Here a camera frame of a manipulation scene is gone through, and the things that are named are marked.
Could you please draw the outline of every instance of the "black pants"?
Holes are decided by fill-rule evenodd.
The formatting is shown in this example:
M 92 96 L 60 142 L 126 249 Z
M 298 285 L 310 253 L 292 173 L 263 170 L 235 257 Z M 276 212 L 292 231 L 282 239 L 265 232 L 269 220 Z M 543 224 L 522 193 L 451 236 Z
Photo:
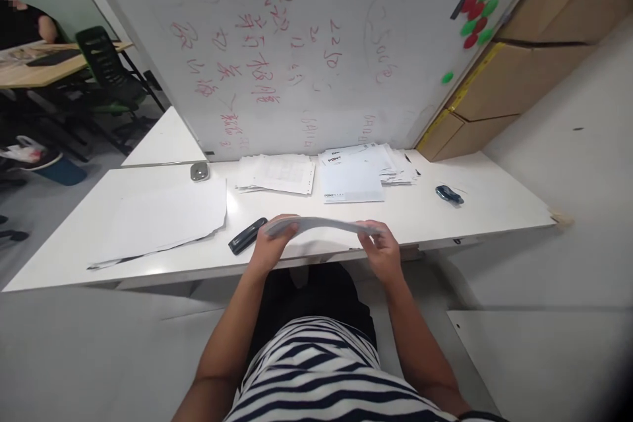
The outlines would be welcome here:
M 289 321 L 301 317 L 329 317 L 362 331 L 378 349 L 368 306 L 358 300 L 354 281 L 338 262 L 309 267 L 308 284 L 297 289 L 288 269 L 271 271 L 251 340 L 248 362 Z

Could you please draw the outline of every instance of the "striped shirt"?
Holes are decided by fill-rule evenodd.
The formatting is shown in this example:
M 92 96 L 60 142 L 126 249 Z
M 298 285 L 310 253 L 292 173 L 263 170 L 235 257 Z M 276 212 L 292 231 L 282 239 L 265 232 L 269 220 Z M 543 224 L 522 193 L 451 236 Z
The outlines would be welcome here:
M 404 380 L 380 370 L 366 335 L 321 316 L 285 325 L 253 358 L 227 422 L 452 421 Z M 500 421 L 471 412 L 462 421 Z

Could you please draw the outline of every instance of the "grey mouse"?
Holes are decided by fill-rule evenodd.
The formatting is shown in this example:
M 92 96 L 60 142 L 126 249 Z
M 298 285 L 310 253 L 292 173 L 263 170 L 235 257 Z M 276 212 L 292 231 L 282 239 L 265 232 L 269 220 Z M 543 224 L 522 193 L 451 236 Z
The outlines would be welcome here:
M 209 167 L 206 162 L 194 163 L 191 166 L 191 179 L 193 181 L 204 181 L 209 178 Z

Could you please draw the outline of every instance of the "hand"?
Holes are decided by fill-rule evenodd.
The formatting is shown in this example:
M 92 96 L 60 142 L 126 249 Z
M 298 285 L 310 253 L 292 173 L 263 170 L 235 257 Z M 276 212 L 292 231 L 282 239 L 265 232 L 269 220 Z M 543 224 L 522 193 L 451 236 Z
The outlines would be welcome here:
M 296 216 L 296 214 L 280 214 L 259 228 L 259 231 L 257 231 L 257 240 L 255 241 L 255 250 L 253 251 L 253 256 L 251 257 L 247 270 L 251 269 L 252 271 L 256 271 L 258 274 L 266 276 L 272 269 L 275 268 L 275 265 L 279 262 L 286 245 L 297 233 L 299 225 L 297 223 L 291 224 L 277 237 L 271 237 L 264 231 L 269 223 L 275 222 L 281 218 L 289 218 L 291 216 Z
M 384 286 L 389 286 L 392 282 L 404 279 L 400 265 L 400 246 L 387 225 L 378 221 L 356 221 L 356 224 L 380 229 L 379 234 L 371 237 L 364 233 L 358 235 L 358 240 L 369 258 L 371 270 L 378 280 Z

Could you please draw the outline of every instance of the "white desk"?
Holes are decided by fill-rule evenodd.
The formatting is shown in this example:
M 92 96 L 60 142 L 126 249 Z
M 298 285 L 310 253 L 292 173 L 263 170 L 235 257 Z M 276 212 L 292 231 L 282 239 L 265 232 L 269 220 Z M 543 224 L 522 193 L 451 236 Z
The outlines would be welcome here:
M 318 166 L 312 196 L 299 196 L 271 191 L 239 194 L 234 188 L 237 162 L 211 164 L 213 176 L 227 179 L 224 228 L 198 243 L 91 271 L 86 269 L 86 243 L 115 225 L 98 219 L 109 187 L 132 189 L 138 173 L 144 177 L 157 173 L 156 167 L 111 170 L 4 291 L 112 281 L 121 282 L 119 288 L 132 288 L 239 274 L 251 257 L 253 246 L 234 256 L 228 242 L 262 216 L 272 218 L 284 212 L 347 221 L 376 219 L 390 226 L 401 245 L 419 244 L 422 249 L 465 245 L 496 233 L 554 224 L 544 202 L 482 153 L 435 164 L 416 151 L 407 155 L 421 173 L 415 186 L 385 188 L 384 202 L 355 204 L 322 202 Z M 160 168 L 170 168 L 176 176 L 189 173 L 189 167 L 185 164 Z M 465 203 L 455 208 L 441 200 L 435 193 L 440 184 L 459 190 Z M 280 266 L 359 258 L 364 255 L 359 248 L 354 234 L 314 229 L 287 246 Z
M 122 167 L 205 162 L 206 156 L 172 106 L 160 117 Z

